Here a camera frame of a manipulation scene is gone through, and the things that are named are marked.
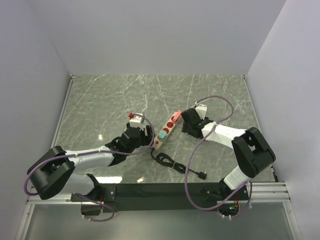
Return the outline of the teal plug adapter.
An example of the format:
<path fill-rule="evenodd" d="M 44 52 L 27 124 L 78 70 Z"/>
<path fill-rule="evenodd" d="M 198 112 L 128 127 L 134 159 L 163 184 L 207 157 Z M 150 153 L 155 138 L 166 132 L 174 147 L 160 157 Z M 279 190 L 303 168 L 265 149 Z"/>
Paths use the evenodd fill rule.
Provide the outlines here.
<path fill-rule="evenodd" d="M 161 140 L 161 141 L 163 141 L 166 137 L 167 137 L 167 131 L 166 130 L 161 130 L 161 132 L 159 133 L 159 135 L 158 135 L 158 139 L 159 140 Z"/>

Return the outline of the beige power strip red sockets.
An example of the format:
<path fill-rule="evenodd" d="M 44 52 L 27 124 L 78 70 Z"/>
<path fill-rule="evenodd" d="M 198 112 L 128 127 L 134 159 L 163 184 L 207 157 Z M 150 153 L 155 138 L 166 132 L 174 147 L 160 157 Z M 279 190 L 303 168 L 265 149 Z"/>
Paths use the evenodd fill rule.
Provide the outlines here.
<path fill-rule="evenodd" d="M 168 121 L 164 124 L 160 132 L 155 136 L 152 147 L 155 150 L 159 150 L 165 141 L 169 138 L 173 130 L 178 126 L 181 120 L 181 111 L 176 111 L 172 116 L 169 117 Z"/>

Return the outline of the pink square plug adapter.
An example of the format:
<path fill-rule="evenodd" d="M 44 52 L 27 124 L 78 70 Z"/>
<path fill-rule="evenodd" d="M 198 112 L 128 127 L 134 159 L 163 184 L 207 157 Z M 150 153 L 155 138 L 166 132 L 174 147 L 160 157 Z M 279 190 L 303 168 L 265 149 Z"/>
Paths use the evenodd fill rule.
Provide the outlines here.
<path fill-rule="evenodd" d="M 180 116 L 181 116 L 181 113 L 182 113 L 181 111 L 178 111 L 178 112 L 174 115 L 172 121 L 173 121 L 173 122 L 177 122 L 177 121 L 179 120 Z"/>

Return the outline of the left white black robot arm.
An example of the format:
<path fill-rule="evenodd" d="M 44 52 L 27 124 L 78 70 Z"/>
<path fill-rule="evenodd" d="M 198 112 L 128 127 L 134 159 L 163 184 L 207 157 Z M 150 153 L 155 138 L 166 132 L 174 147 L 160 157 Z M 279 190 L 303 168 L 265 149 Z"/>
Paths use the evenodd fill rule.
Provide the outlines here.
<path fill-rule="evenodd" d="M 42 200 L 65 192 L 81 194 L 88 201 L 94 201 L 100 195 L 98 181 L 90 174 L 77 175 L 76 172 L 118 165 L 128 156 L 136 155 L 139 147 L 149 148 L 154 138 L 152 126 L 141 129 L 128 125 L 121 136 L 98 148 L 70 151 L 54 146 L 27 170 L 27 180 Z"/>

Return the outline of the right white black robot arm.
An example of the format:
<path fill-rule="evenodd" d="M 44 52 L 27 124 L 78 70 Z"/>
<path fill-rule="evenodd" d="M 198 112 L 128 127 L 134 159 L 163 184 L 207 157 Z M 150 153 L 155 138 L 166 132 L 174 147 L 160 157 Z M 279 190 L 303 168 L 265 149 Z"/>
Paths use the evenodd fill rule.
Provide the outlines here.
<path fill-rule="evenodd" d="M 218 124 L 208 117 L 199 115 L 196 108 L 189 108 L 181 113 L 182 132 L 199 139 L 199 144 L 211 141 L 233 150 L 237 166 L 208 194 L 217 200 L 230 200 L 237 194 L 237 188 L 255 178 L 276 160 L 276 155 L 256 127 L 249 129 L 232 128 Z"/>

